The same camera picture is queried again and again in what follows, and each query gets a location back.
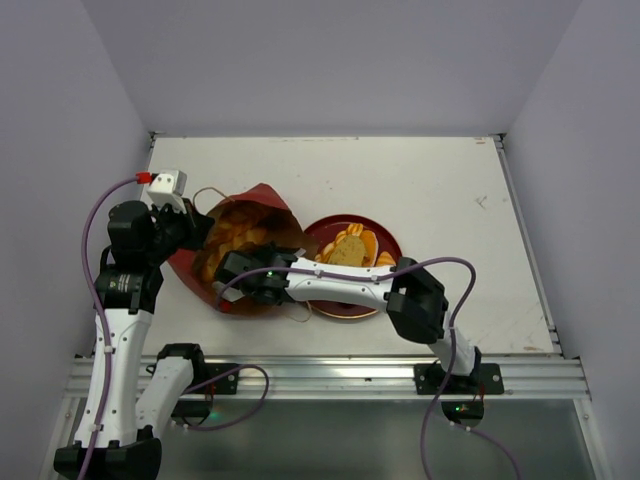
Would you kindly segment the red brown paper bag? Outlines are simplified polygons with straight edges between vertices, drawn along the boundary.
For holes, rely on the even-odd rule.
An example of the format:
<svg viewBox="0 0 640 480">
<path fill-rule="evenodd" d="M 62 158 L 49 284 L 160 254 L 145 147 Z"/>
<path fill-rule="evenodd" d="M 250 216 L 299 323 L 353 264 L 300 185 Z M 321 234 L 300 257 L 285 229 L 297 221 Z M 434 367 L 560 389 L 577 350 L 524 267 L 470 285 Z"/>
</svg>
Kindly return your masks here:
<svg viewBox="0 0 640 480">
<path fill-rule="evenodd" d="M 260 183 L 243 193 L 224 196 L 223 199 L 207 213 L 207 216 L 214 218 L 216 225 L 220 215 L 227 208 L 239 206 L 241 203 L 261 204 L 275 210 L 269 218 L 268 236 L 262 245 L 273 242 L 280 247 L 296 248 L 298 251 L 302 250 L 304 256 L 308 259 L 316 256 L 318 252 L 318 242 L 303 231 L 288 205 L 278 193 L 267 184 Z M 246 244 L 239 250 L 245 251 L 257 246 L 261 245 Z M 215 280 L 213 280 L 212 283 L 202 282 L 197 271 L 201 265 L 204 248 L 197 252 L 180 249 L 170 257 L 168 264 L 189 290 L 205 303 L 214 306 L 216 294 L 211 285 Z M 268 310 L 269 307 L 267 305 L 260 305 L 249 298 L 243 298 L 233 305 L 230 312 L 224 314 L 258 316 L 266 313 Z"/>
</svg>

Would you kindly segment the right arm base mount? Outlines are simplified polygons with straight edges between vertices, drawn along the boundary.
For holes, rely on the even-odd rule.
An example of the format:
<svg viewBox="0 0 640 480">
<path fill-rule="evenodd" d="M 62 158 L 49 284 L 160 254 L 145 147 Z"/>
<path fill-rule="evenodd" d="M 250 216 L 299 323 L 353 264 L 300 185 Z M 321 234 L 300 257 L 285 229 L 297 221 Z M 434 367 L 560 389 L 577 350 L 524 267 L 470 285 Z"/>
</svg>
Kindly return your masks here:
<svg viewBox="0 0 640 480">
<path fill-rule="evenodd" d="M 415 364 L 413 380 L 418 395 L 435 395 L 445 378 L 445 370 L 437 362 Z M 502 395 L 505 387 L 498 364 L 480 363 L 470 376 L 449 377 L 444 395 Z"/>
</svg>

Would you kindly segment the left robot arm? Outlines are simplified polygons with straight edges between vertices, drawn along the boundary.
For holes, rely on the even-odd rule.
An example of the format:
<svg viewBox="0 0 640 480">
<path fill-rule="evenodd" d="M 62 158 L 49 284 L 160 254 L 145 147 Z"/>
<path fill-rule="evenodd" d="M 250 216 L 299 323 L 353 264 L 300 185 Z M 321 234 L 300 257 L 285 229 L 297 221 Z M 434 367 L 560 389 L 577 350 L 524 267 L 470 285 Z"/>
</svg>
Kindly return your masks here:
<svg viewBox="0 0 640 480">
<path fill-rule="evenodd" d="M 203 247 L 212 218 L 177 196 L 113 207 L 110 244 L 93 279 L 96 347 L 85 411 L 54 469 L 66 479 L 154 479 L 161 437 L 180 395 L 208 379 L 197 344 L 167 344 L 145 390 L 138 380 L 147 333 L 163 283 L 161 266 L 178 250 Z"/>
</svg>

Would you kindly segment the braided orange bread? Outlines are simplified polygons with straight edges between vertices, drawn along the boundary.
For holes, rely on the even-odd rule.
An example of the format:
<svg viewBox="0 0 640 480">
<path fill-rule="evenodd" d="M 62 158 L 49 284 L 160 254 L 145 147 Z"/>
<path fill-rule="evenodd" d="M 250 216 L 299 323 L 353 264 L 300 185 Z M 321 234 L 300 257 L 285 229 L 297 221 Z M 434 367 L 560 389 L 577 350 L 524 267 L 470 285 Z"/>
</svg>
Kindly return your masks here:
<svg viewBox="0 0 640 480">
<path fill-rule="evenodd" d="M 368 250 L 377 250 L 379 247 L 378 238 L 374 231 L 366 229 L 361 223 L 351 223 L 345 230 L 340 231 L 335 239 L 334 244 L 338 245 L 347 236 L 358 237 Z"/>
</svg>

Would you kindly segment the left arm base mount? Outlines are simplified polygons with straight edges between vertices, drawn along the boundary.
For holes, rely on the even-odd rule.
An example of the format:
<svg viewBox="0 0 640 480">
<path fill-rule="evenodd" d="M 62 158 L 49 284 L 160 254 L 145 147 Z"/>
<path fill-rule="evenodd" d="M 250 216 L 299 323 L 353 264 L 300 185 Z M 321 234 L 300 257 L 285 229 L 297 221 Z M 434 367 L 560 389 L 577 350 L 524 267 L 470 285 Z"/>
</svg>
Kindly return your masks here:
<svg viewBox="0 0 640 480">
<path fill-rule="evenodd" d="M 205 366 L 203 373 L 197 374 L 190 386 L 190 392 L 208 395 L 235 395 L 238 373 L 235 363 L 212 363 Z"/>
</svg>

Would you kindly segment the ridged golden bread roll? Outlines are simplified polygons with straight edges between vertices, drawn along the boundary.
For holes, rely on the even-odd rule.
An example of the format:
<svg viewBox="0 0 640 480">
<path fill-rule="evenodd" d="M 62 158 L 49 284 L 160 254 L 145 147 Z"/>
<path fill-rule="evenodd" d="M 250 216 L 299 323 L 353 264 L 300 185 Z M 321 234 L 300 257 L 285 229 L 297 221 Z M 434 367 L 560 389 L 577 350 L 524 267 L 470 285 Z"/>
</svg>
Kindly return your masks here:
<svg viewBox="0 0 640 480">
<path fill-rule="evenodd" d="M 395 266 L 395 265 L 396 265 L 396 260 L 388 251 L 381 252 L 375 263 L 376 267 Z"/>
</svg>

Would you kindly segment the herb bread slice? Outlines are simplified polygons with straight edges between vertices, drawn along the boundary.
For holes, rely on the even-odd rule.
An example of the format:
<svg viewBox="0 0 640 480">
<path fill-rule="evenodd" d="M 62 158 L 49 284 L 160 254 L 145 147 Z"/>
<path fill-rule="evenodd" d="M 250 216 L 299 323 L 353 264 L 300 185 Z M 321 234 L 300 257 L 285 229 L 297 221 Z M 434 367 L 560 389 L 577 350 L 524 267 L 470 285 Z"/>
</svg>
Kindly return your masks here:
<svg viewBox="0 0 640 480">
<path fill-rule="evenodd" d="M 354 235 L 345 236 L 332 250 L 327 263 L 332 265 L 361 267 L 367 256 L 364 242 Z"/>
</svg>

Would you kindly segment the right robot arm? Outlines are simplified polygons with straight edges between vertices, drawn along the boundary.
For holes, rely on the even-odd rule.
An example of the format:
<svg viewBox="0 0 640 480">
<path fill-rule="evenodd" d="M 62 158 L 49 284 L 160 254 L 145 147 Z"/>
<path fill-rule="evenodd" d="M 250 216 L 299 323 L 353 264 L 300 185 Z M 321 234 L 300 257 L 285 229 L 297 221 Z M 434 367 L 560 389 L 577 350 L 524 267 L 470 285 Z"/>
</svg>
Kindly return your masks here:
<svg viewBox="0 0 640 480">
<path fill-rule="evenodd" d="M 454 308 L 449 307 L 445 286 L 427 270 L 445 263 L 461 265 L 470 274 Z M 474 266 L 458 257 L 422 262 L 402 257 L 391 266 L 354 267 L 310 260 L 272 245 L 251 252 L 232 250 L 214 270 L 217 302 L 235 290 L 264 305 L 325 301 L 382 312 L 402 339 L 431 349 L 449 387 L 461 393 L 481 380 L 481 353 L 456 326 L 476 279 Z"/>
</svg>

